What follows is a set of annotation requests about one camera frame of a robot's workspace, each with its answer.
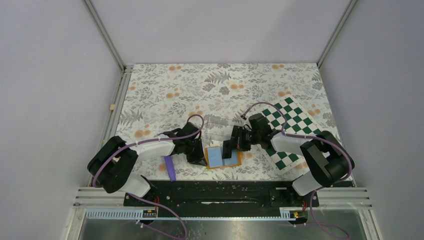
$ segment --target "floral tablecloth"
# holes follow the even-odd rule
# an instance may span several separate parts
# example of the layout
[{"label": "floral tablecloth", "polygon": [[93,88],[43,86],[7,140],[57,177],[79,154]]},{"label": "floral tablecloth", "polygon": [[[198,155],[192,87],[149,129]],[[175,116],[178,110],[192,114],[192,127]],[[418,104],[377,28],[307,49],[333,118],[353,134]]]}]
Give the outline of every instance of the floral tablecloth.
[{"label": "floral tablecloth", "polygon": [[[322,126],[339,138],[336,121],[315,63],[136,64],[116,135],[129,143],[181,128],[192,114],[238,119],[251,104],[279,102],[291,94]],[[193,122],[200,124],[199,119]],[[303,163],[282,174],[257,147],[244,152],[242,165],[206,169],[173,156],[177,180],[291,181],[308,170]],[[134,172],[151,180],[169,179],[161,157],[137,162]]]}]

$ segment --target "green checkerboard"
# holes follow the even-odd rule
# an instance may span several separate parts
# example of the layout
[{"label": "green checkerboard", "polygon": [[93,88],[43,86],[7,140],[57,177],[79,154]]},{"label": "green checkerboard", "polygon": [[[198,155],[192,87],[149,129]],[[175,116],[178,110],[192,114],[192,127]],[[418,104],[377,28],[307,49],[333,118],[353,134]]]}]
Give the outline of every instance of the green checkerboard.
[{"label": "green checkerboard", "polygon": [[[287,95],[283,101],[275,104],[287,118],[287,125],[285,126],[287,133],[303,135],[319,134],[321,132],[319,125],[314,123],[314,120],[295,101],[291,95]],[[271,106],[261,113],[266,117],[268,124],[273,130],[282,129],[284,118],[274,107]],[[302,156],[289,152],[276,152],[273,150],[263,150],[262,148],[261,151],[276,169],[283,172],[287,172],[301,163],[300,161],[304,160]]]}]

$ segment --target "black metal base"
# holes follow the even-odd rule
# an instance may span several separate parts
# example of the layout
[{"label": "black metal base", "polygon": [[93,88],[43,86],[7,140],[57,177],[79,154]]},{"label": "black metal base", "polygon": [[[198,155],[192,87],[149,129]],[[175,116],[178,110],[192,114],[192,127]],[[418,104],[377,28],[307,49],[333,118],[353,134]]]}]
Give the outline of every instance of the black metal base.
[{"label": "black metal base", "polygon": [[[291,181],[150,181],[144,199],[170,207],[180,217],[280,217],[280,207],[302,207],[311,196],[303,197],[291,189]],[[351,187],[352,182],[340,187]],[[149,206],[125,195],[124,206]],[[319,206],[318,197],[312,202]],[[173,217],[159,211],[158,217]]]}]

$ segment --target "purple block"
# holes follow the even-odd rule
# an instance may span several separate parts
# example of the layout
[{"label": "purple block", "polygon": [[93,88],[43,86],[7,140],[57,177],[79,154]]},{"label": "purple block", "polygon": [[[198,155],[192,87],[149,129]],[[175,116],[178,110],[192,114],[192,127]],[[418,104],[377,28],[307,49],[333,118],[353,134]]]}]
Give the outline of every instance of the purple block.
[{"label": "purple block", "polygon": [[175,182],[177,180],[175,174],[174,163],[172,162],[172,156],[164,156],[166,171],[168,172],[169,179],[171,182]]}]

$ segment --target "blue sponge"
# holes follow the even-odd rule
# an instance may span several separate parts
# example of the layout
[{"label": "blue sponge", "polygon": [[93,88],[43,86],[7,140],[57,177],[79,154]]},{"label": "blue sponge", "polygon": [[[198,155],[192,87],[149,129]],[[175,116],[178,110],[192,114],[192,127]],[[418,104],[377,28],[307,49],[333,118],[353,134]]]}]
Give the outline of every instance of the blue sponge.
[{"label": "blue sponge", "polygon": [[223,157],[221,155],[221,148],[219,146],[209,147],[206,150],[207,150],[207,160],[209,162],[210,168],[222,167],[224,165]]},{"label": "blue sponge", "polygon": [[235,165],[239,163],[237,156],[237,151],[234,150],[231,153],[231,158],[222,158],[222,148],[221,147],[209,147],[207,150],[207,159],[209,161],[210,168]]}]

